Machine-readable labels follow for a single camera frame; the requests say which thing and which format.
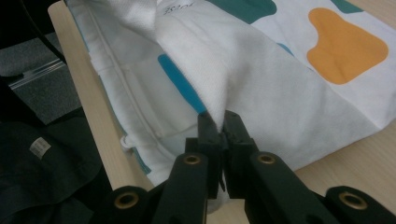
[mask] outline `white label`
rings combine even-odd
[[[37,138],[29,148],[29,150],[40,160],[43,158],[44,154],[46,154],[48,149],[50,149],[50,144],[42,137]]]

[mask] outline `white fabric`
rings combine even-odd
[[[219,130],[225,109],[238,113],[259,149],[292,169],[395,118],[394,93],[384,93],[390,108],[374,118],[258,29],[206,1],[70,0],[69,7],[126,133],[123,143],[137,148],[154,185],[168,177],[185,138],[196,136],[196,113],[156,61],[164,52]]]
[[[328,85],[354,105],[379,129],[396,118],[396,31],[367,12],[344,13],[330,0],[275,0],[277,12],[252,23],[276,43],[283,43],[305,66],[316,71],[307,60],[306,53],[318,42],[318,33],[308,19],[315,8],[327,8],[345,21],[357,25],[387,43],[389,54],[384,62],[365,71],[345,85]]]

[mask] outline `black cloth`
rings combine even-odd
[[[48,8],[59,0],[23,0],[41,33],[54,32]],[[0,1],[0,49],[36,38],[18,0]]]
[[[50,148],[31,151],[42,138]],[[111,191],[85,117],[44,128],[0,123],[0,223],[88,223]]]
[[[21,100],[0,77],[0,122],[20,121],[35,127],[44,127],[44,123],[35,112]]]

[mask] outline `table surface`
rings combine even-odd
[[[396,29],[396,0],[349,0]],[[49,8],[68,67],[87,115],[93,137],[113,189],[152,186],[133,157],[120,146],[121,131],[102,83],[64,2]],[[324,195],[335,186],[360,189],[396,214],[396,120],[386,129],[296,171],[313,191]],[[248,223],[243,201],[235,200],[207,216],[207,223]]]

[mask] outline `dark background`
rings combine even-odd
[[[59,0],[23,0],[33,21],[46,35],[54,32],[48,8]],[[20,0],[0,0],[0,49],[35,38]]]

